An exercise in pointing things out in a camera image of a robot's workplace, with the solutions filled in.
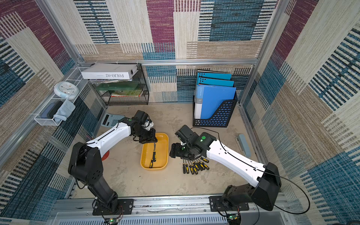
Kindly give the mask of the yellow storage tray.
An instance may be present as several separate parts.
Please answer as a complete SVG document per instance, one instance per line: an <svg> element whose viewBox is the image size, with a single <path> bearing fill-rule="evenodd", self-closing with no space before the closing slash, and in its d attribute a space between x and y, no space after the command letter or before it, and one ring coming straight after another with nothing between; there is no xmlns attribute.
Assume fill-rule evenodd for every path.
<svg viewBox="0 0 360 225"><path fill-rule="evenodd" d="M149 171L163 170L168 164L169 137L165 133L156 133L157 143L147 143L142 147L140 165Z"/></svg>

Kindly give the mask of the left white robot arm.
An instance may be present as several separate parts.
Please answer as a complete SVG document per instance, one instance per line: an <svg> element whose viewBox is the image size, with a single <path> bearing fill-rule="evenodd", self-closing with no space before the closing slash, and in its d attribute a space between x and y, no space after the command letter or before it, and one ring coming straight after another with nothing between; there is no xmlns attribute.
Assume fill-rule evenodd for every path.
<svg viewBox="0 0 360 225"><path fill-rule="evenodd" d="M99 137L73 146L68 173L81 182L94 196L98 209L110 214L120 213L117 193L103 177L102 158L117 143L128 137L138 138L141 144L156 143L156 130L149 115L138 110L134 117L124 117Z"/></svg>

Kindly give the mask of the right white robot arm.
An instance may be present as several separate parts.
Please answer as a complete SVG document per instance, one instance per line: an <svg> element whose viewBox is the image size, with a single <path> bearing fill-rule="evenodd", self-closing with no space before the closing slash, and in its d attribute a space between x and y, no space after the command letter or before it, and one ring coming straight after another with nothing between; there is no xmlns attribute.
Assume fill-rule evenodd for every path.
<svg viewBox="0 0 360 225"><path fill-rule="evenodd" d="M175 135L180 142L172 145L170 157L187 160L206 157L231 169L247 181L245 185L229 185L226 188L220 202L227 210L243 203L254 203L264 210L273 210L281 188L276 165L264 165L249 159L233 151L213 135L207 132L198 135L186 125L176 131Z"/></svg>

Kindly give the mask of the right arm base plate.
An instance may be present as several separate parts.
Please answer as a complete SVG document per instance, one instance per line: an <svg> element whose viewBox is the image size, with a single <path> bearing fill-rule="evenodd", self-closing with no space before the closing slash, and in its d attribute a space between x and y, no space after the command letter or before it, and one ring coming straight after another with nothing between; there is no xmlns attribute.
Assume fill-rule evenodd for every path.
<svg viewBox="0 0 360 225"><path fill-rule="evenodd" d="M248 203L240 203L235 205L228 200L223 200L221 196L208 197L210 208L212 212L225 212L225 211L249 211Z"/></svg>

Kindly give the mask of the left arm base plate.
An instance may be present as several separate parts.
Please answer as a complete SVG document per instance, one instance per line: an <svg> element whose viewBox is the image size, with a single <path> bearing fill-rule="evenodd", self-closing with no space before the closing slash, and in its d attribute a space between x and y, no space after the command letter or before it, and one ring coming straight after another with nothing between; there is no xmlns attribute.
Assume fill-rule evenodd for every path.
<svg viewBox="0 0 360 225"><path fill-rule="evenodd" d="M105 216L105 215L130 215L132 213L134 205L134 199L117 199L117 203L115 201L110 202L109 204L105 204L100 200L96 199L93 203L93 216Z"/></svg>

